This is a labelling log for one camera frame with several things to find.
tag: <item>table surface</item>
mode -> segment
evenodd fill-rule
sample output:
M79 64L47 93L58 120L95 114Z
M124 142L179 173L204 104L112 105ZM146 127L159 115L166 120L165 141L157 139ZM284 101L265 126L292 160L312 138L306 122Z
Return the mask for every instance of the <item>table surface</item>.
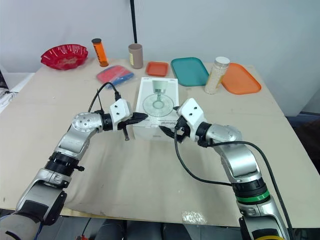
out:
M117 87L134 109L140 78L147 76L145 68L133 69L124 59L111 59L110 64L135 73L132 80ZM209 70L211 63L205 66ZM233 125L245 141L257 144L270 162L292 226L319 228L319 174L255 68L246 69L262 85L260 92L234 95L221 86L218 93L208 95L202 86L179 85L179 101L195 98L210 123ZM67 71L43 66L0 114L0 208L15 208L73 116L87 111L101 86L96 74L102 70L96 59ZM174 77L171 69L166 77ZM112 90L104 90L100 97L105 109L114 102ZM85 171L75 171L65 189L65 206L72 210L65 208L62 214L181 223L183 214L190 212L201 214L201 223L239 225L241 215L231 187L194 180L180 165L172 143L134 139L132 127L128 132L130 141L124 141L122 132L104 132L91 139L80 162ZM189 139L179 149L197 176L228 181L212 149ZM267 168L258 153L256 158L280 209Z

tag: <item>orange tray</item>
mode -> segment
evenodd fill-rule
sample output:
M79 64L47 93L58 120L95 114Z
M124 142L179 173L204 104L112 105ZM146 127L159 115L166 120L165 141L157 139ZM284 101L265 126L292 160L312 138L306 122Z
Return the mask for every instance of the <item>orange tray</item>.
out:
M168 73L168 63L160 61L150 61L146 66L146 73L149 76L165 77Z
M224 88L237 95L254 94L261 90L260 83L240 64L230 63L222 79Z

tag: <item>jar of white beads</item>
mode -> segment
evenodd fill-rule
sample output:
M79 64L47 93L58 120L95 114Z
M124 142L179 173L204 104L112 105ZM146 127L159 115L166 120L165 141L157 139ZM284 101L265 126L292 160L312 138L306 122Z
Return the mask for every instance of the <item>jar of white beads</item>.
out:
M215 58L208 81L204 88L204 91L207 94L215 94L218 91L219 84L222 82L229 64L230 60L224 56L218 56Z

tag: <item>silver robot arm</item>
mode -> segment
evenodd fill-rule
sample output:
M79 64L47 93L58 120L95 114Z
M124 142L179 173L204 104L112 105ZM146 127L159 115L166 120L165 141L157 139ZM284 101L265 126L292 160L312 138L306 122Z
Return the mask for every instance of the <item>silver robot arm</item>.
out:
M193 98L189 98L176 110L180 116L177 126L184 130L179 142L184 137L190 137L198 145L208 147L209 143L242 141L241 132L235 127L208 123L203 110ZM213 149L220 155L235 193L242 214L239 223L243 239L276 236L268 239L289 240L286 225L262 178L254 154L244 144L219 145Z
M54 224L67 198L63 189L68 187L75 169L84 170L78 163L90 144L90 138L103 131L123 130L127 141L126 125L147 117L144 113L132 113L129 103L122 98L110 106L107 114L98 110L76 115L45 167L38 171L22 194L15 212L2 217L0 239L33 240L41 225Z

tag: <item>white box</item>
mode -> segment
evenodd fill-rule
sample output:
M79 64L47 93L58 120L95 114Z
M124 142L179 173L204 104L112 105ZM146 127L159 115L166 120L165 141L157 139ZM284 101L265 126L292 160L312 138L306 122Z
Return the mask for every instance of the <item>white box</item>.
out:
M175 106L179 106L178 79L142 77L135 111L148 114L148 118L133 125L135 138L172 141L159 126L174 131L178 120Z

